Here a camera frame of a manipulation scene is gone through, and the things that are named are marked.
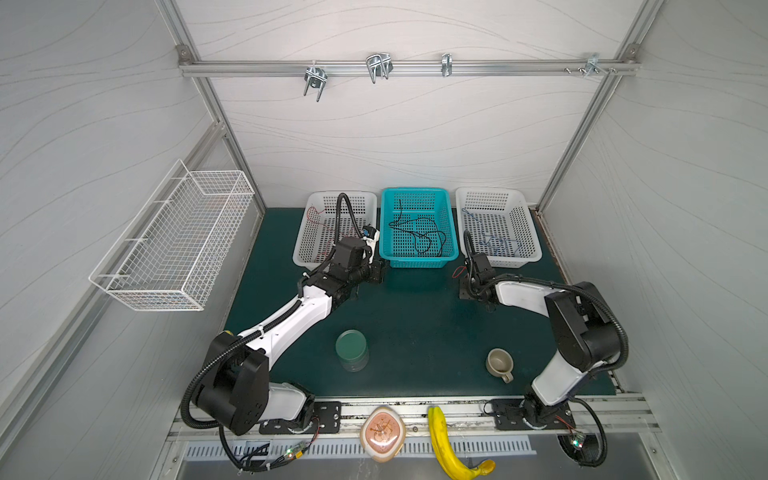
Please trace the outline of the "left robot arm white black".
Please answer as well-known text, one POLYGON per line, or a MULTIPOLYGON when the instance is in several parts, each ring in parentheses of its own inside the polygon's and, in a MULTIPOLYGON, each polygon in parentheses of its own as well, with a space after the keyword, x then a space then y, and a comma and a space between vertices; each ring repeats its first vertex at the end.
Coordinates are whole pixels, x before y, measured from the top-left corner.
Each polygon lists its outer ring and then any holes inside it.
POLYGON ((306 331, 326 319, 362 283, 382 279, 378 230, 353 227, 344 237, 336 221, 330 252, 304 274, 297 294, 259 324, 234 335, 219 333, 209 345, 201 369, 181 399, 183 423, 192 429, 227 429, 236 435, 265 421, 283 421, 302 431, 311 421, 315 397, 292 383, 274 383, 270 371, 306 331))

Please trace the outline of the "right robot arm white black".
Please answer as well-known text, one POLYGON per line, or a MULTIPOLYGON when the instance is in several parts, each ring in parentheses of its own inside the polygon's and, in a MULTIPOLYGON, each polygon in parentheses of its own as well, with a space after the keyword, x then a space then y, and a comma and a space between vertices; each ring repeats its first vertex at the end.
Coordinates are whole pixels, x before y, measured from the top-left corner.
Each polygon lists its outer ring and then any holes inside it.
POLYGON ((466 277, 462 288, 474 300, 524 309, 548 319, 556 351, 526 390, 520 405, 534 429, 564 408, 587 381, 618 369, 629 357, 629 338, 618 317, 591 282, 562 284, 517 274, 499 274, 464 231, 466 277))

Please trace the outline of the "left white plastic basket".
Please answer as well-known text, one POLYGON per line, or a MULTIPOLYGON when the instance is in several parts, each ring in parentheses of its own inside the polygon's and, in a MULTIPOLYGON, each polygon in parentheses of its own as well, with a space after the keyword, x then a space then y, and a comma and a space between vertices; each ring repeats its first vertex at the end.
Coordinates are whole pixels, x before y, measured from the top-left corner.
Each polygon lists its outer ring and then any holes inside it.
POLYGON ((333 246, 336 223, 340 225, 340 237, 355 235, 352 220, 360 230, 365 225, 377 226, 378 199, 375 193, 347 191, 353 217, 346 203, 342 202, 337 220, 336 203, 340 194, 340 191, 315 192, 307 200, 293 251, 293 262, 297 266, 312 270, 326 259, 333 246))

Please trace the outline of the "white plastic basket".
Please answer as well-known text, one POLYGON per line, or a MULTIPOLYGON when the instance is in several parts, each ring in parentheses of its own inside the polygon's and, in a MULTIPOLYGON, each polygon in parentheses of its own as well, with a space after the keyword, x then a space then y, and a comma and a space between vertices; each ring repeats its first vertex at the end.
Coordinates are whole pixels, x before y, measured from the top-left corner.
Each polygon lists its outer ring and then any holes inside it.
POLYGON ((336 203, 340 194, 340 191, 315 192, 307 200, 293 251, 293 262, 297 266, 312 270, 326 259, 333 246, 336 223, 340 225, 340 237, 355 235, 352 220, 360 230, 365 225, 377 226, 378 199, 375 193, 347 191, 353 217, 346 203, 342 202, 337 220, 336 203))
POLYGON ((475 250, 494 268, 520 268, 542 258, 528 202, 517 190, 460 187, 455 191, 460 248, 468 253, 468 231, 475 250))

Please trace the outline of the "right white plastic basket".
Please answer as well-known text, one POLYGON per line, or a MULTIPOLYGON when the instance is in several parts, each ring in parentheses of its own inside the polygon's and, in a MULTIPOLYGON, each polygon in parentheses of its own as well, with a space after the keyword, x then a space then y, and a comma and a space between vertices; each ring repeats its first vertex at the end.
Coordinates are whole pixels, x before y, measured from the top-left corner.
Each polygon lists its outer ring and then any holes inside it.
POLYGON ((455 191, 460 248, 468 253, 468 231, 475 250, 494 268, 520 268, 542 258, 528 202, 517 190, 460 187, 455 191))

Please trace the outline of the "teal plastic basket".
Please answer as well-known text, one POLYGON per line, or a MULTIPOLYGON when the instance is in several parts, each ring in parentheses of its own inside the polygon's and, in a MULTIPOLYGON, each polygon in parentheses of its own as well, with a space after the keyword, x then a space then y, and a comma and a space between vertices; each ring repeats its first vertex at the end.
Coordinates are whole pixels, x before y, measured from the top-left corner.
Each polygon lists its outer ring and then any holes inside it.
POLYGON ((401 187, 382 192, 380 255, 393 268, 439 269, 459 256, 449 193, 401 187))

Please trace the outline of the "green cylindrical container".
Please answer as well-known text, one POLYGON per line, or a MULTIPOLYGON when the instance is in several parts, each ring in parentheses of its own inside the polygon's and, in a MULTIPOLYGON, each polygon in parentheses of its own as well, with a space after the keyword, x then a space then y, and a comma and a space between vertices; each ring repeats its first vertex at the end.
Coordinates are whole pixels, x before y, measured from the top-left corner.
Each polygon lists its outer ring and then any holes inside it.
POLYGON ((335 353, 345 370, 359 372, 367 366, 369 360, 367 339, 359 330, 346 330, 335 341, 335 353))

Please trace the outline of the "beige ceramic mug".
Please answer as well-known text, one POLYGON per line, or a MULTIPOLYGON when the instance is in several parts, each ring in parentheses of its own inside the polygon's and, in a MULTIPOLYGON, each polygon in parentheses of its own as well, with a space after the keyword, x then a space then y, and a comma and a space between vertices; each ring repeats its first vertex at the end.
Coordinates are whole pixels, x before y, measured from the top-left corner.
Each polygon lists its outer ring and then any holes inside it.
POLYGON ((514 360, 504 349, 490 350, 486 356, 485 367, 490 375, 501 379, 505 384, 510 384, 514 380, 514 360))

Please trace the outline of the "pink round toy dish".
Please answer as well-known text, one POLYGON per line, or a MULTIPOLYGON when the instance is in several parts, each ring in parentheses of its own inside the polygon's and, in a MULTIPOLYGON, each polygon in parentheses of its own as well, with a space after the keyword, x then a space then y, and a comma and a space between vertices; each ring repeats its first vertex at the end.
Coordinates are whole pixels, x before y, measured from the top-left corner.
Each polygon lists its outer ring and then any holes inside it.
POLYGON ((378 463, 392 460, 405 444, 406 427, 401 417, 388 406, 377 407, 360 430, 364 452, 378 463))

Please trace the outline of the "yellow banana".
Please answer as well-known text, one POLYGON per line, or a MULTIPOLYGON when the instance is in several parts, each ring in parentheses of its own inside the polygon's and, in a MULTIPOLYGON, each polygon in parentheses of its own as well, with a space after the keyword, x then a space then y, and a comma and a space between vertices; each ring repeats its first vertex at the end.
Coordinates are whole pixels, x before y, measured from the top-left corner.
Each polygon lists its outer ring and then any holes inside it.
POLYGON ((491 459, 484 460, 478 466, 469 468, 458 458, 451 445, 446 418, 440 407, 429 407, 427 419, 435 457, 450 479, 472 480, 480 476, 490 475, 496 469, 496 463, 491 459))

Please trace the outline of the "metal clamp hook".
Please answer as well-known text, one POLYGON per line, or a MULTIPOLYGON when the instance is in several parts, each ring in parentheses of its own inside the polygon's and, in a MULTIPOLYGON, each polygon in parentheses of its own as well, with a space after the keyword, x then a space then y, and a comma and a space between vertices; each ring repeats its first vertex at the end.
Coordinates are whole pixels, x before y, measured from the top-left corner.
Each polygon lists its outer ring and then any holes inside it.
POLYGON ((328 81, 328 75, 325 70, 315 65, 308 67, 305 70, 304 81, 303 95, 306 96, 310 90, 315 90, 315 101, 319 102, 328 81))
POLYGON ((375 53, 368 56, 365 60, 365 65, 373 84, 375 84, 379 78, 388 80, 393 71, 391 55, 386 52, 375 53))
POLYGON ((453 71, 453 57, 450 53, 444 53, 441 57, 441 75, 450 77, 453 71))
POLYGON ((566 67, 564 72, 568 75, 578 75, 583 78, 589 76, 614 76, 618 74, 618 70, 613 67, 604 67, 600 64, 600 58, 598 54, 593 54, 588 57, 583 66, 576 69, 566 67))

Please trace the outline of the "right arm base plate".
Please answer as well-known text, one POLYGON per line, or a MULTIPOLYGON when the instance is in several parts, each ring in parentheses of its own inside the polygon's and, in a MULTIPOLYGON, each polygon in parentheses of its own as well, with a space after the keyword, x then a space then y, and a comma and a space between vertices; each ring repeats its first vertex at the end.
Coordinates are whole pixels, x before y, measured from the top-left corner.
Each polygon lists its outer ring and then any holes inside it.
POLYGON ((576 426, 566 401, 547 406, 535 397, 496 398, 484 405, 483 412, 501 431, 568 431, 576 426))

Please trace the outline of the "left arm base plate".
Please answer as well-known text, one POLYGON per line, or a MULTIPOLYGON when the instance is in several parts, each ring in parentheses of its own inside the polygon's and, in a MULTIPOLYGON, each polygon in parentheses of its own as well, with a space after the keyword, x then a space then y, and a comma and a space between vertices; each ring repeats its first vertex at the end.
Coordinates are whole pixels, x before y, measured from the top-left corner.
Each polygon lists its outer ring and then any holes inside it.
POLYGON ((342 403, 315 401, 311 412, 304 412, 299 421, 266 420, 259 424, 262 435, 301 435, 318 432, 337 434, 341 429, 342 403))

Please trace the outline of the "aluminium cross rail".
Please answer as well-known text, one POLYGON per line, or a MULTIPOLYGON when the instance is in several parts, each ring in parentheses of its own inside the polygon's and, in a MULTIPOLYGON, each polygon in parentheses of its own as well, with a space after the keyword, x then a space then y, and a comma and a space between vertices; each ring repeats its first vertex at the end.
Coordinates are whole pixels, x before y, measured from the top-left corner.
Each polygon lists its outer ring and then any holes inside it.
MULTIPOLYGON (((486 76, 578 76, 564 72, 566 67, 576 69, 586 59, 570 60, 461 60, 453 57, 452 77, 486 76)), ((441 59, 392 60, 395 77, 443 77, 441 59)), ((634 75, 641 69, 639 62, 600 59, 604 67, 618 70, 617 75, 634 75)), ((316 60, 316 61, 199 61, 181 64, 179 69, 185 77, 232 78, 272 77, 302 78, 310 66, 325 70, 328 77, 367 77, 368 71, 363 60, 316 60)))

